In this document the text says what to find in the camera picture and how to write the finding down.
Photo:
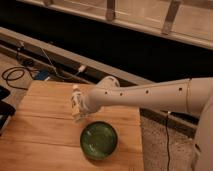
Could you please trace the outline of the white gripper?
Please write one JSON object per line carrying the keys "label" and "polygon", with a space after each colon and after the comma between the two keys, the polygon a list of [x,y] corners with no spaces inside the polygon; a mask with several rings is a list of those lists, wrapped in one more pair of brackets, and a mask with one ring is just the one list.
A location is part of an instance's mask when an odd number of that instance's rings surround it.
{"label": "white gripper", "polygon": [[82,94],[80,97],[80,111],[91,114],[97,111],[97,104],[91,94]]}

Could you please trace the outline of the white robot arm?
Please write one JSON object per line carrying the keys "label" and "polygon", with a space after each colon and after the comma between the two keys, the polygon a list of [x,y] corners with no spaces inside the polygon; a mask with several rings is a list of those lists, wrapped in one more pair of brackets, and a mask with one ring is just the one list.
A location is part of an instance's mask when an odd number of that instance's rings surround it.
{"label": "white robot arm", "polygon": [[95,113],[102,106],[140,108],[185,113],[199,118],[191,171],[213,171],[213,77],[189,78],[132,87],[117,87],[105,77],[80,102],[80,111]]}

